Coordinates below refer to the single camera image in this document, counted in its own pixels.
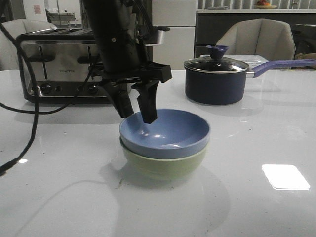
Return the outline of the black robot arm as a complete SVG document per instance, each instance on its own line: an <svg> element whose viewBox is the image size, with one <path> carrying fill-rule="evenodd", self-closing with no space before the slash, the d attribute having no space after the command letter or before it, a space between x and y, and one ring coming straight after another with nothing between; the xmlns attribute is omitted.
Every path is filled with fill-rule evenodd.
<svg viewBox="0 0 316 237"><path fill-rule="evenodd" d="M157 119L156 91L160 82L172 78L170 65L149 60L144 41L153 36L153 26L139 0L84 0L90 27L103 66L92 66L102 77L109 101L122 118L134 113L128 92L132 83L144 123Z"/></svg>

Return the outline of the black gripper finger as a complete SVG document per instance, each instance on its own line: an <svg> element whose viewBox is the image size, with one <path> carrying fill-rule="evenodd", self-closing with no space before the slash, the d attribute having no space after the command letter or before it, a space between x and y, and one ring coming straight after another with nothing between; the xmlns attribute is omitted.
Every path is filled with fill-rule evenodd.
<svg viewBox="0 0 316 237"><path fill-rule="evenodd" d="M125 84L113 86L110 83L103 86L106 96L121 118L127 118L134 113L127 86Z"/></svg>
<svg viewBox="0 0 316 237"><path fill-rule="evenodd" d="M139 93L137 102L143 122L147 124L151 124L158 118L156 111L156 92L158 84L158 80L152 80L143 81L132 86L132 89L137 90Z"/></svg>

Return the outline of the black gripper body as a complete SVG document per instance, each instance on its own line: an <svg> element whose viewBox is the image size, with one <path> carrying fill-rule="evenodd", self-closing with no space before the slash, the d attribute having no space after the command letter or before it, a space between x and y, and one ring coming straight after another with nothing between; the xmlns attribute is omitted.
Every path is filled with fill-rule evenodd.
<svg viewBox="0 0 316 237"><path fill-rule="evenodd" d="M125 35L115 42L102 39L97 42L100 56L89 70L92 75L102 77L102 85L116 86L123 83L124 78L128 78L125 83L165 83L172 78L171 67L150 61L146 47L162 45L164 34L169 30L165 26L142 26L135 31L134 38Z"/></svg>

